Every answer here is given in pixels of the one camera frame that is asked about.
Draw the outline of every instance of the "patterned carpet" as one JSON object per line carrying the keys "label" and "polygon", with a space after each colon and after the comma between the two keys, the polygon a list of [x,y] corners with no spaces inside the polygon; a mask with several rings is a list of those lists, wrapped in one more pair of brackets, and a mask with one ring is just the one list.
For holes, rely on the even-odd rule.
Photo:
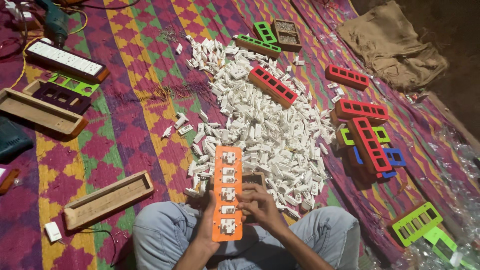
{"label": "patterned carpet", "polygon": [[[95,2],[109,6],[128,3],[121,0],[88,3]],[[332,108],[330,99],[335,93],[326,88],[329,81],[324,78],[325,67],[333,63],[361,69],[360,61],[336,37],[334,30],[357,15],[348,0],[336,3],[338,10],[325,9],[316,0],[141,0],[122,10],[86,8],[86,28],[70,35],[66,47],[106,64],[111,75],[91,96],[93,104],[85,114],[90,123],[77,139],[60,142],[25,128],[35,147],[12,162],[22,171],[23,184],[0,197],[0,269],[109,269],[114,253],[109,235],[65,235],[62,207],[146,169],[155,185],[153,196],[93,226],[114,235],[119,233],[115,236],[116,268],[133,269],[135,261],[129,236],[135,215],[153,202],[185,201],[183,189],[191,186],[186,169],[195,158],[189,148],[195,132],[185,137],[176,133],[170,139],[160,138],[176,120],[175,112],[185,113],[194,127],[201,120],[197,116],[200,109],[211,122],[226,121],[214,96],[205,91],[208,74],[187,69],[185,61],[191,58],[192,48],[180,33],[197,41],[216,38],[226,45],[235,34],[253,35],[254,22],[270,23],[273,18],[292,20],[301,33],[300,59],[306,61],[304,66],[293,66],[292,71],[312,92],[313,104],[322,109]],[[70,29],[78,29],[83,23],[84,18],[75,13]],[[176,43],[159,36],[170,25],[183,45],[181,55],[175,54]],[[11,34],[5,28],[0,33]],[[281,69],[291,64],[295,56],[283,52],[278,59]],[[20,57],[0,63],[0,87],[13,84],[22,64]],[[15,89],[21,90],[45,73],[45,69],[28,64],[26,76]],[[193,89],[186,98],[175,94],[167,101],[159,98],[160,93],[169,89],[186,87]],[[443,115],[428,99],[412,107],[401,94],[377,78],[370,81],[365,92],[342,88],[348,99],[374,101],[388,107],[391,120],[384,127],[392,139],[391,146],[401,149],[407,160],[406,168],[397,169],[397,177],[363,189],[357,179],[349,176],[349,170],[344,169],[341,158],[330,154],[324,159],[333,179],[317,197],[317,204],[342,206],[360,220],[361,268],[368,269],[371,265],[365,245],[385,264],[401,258],[403,249],[391,239],[385,225],[422,200],[435,205],[449,231],[458,231],[463,223],[451,208],[458,203],[444,176],[449,174],[458,179],[475,195],[479,194],[479,187],[462,170],[451,142],[437,135],[444,126],[450,126]],[[433,150],[429,144],[438,148]],[[49,243],[42,228],[52,221],[59,225],[64,245]]]}

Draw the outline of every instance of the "hand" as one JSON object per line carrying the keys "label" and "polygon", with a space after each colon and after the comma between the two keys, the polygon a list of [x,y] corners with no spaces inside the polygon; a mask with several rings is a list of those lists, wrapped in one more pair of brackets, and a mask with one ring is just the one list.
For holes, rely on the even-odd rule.
{"label": "hand", "polygon": [[[237,194],[239,204],[238,209],[245,209],[249,211],[257,220],[258,224],[267,230],[271,235],[276,237],[288,230],[288,227],[283,223],[280,218],[278,209],[276,208],[273,197],[267,193],[267,191],[258,184],[245,184],[243,190],[253,190],[248,194]],[[252,204],[253,201],[258,202],[258,207]]]}
{"label": "hand", "polygon": [[213,213],[216,207],[216,198],[212,190],[209,191],[209,202],[204,211],[202,221],[198,226],[197,236],[192,242],[192,245],[197,245],[199,248],[204,248],[210,256],[212,256],[220,247],[220,243],[212,241],[213,231]]}

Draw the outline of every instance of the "person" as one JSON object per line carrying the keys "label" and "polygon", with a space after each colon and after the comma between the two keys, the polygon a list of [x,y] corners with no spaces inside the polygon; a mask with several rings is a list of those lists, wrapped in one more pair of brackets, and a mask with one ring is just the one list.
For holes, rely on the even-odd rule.
{"label": "person", "polygon": [[238,241],[212,241],[213,191],[201,220],[188,205],[160,202],[143,208],[132,234],[138,269],[206,270],[213,255],[231,256],[219,262],[218,270],[357,269],[360,227],[344,209],[312,210],[287,227],[262,186],[244,184],[243,189],[252,192],[237,195],[237,209],[249,211],[259,226],[243,225]]}

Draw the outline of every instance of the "burlap cloth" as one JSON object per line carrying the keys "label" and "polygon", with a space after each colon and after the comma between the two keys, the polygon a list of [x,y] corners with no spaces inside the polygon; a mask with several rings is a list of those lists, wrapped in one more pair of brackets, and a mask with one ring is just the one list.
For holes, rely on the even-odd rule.
{"label": "burlap cloth", "polygon": [[446,58],[431,43],[418,41],[395,1],[344,22],[337,31],[363,57],[369,72],[397,90],[424,86],[448,67]]}

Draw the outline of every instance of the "green switch plate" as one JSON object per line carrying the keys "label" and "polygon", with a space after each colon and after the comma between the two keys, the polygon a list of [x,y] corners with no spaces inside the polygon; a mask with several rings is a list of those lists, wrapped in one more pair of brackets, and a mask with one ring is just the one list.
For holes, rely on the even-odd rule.
{"label": "green switch plate", "polygon": [[390,137],[387,134],[387,131],[385,131],[385,128],[382,126],[373,126],[372,127],[373,131],[375,134],[377,134],[378,142],[381,144],[384,143],[389,143],[390,142]]}
{"label": "green switch plate", "polygon": [[95,90],[100,86],[100,84],[91,85],[82,78],[72,74],[67,75],[63,72],[53,73],[52,78],[48,81],[86,97],[91,96],[93,92],[95,92]]}
{"label": "green switch plate", "polygon": [[275,45],[272,45],[272,44],[268,44],[268,43],[265,43],[261,40],[258,40],[258,39],[255,39],[253,37],[247,37],[246,35],[244,34],[239,34],[239,36],[237,37],[237,39],[241,39],[241,40],[244,40],[248,43],[252,43],[254,45],[257,45],[257,46],[260,46],[260,47],[264,47],[266,49],[270,49],[274,52],[281,52],[282,49],[280,49],[280,47],[278,46],[275,46]]}
{"label": "green switch plate", "polygon": [[276,37],[272,33],[270,26],[267,22],[257,22],[253,24],[253,31],[260,40],[263,40],[265,43],[275,43]]}
{"label": "green switch plate", "polygon": [[[377,139],[379,143],[384,144],[384,143],[390,142],[390,137],[388,136],[387,131],[385,131],[384,127],[373,126],[372,129],[377,135]],[[342,133],[342,137],[346,145],[355,145],[355,143],[353,142],[353,138],[349,134],[350,130],[348,130],[347,128],[342,128],[340,129],[340,132]]]}
{"label": "green switch plate", "polygon": [[[432,246],[432,251],[442,260],[450,262],[450,258],[456,251],[457,245],[453,240],[440,228],[434,227],[423,235]],[[471,264],[465,260],[460,260],[460,264],[470,270],[475,270]]]}
{"label": "green switch plate", "polygon": [[393,224],[392,229],[403,246],[407,247],[442,221],[443,218],[433,205],[430,202],[426,202]]}

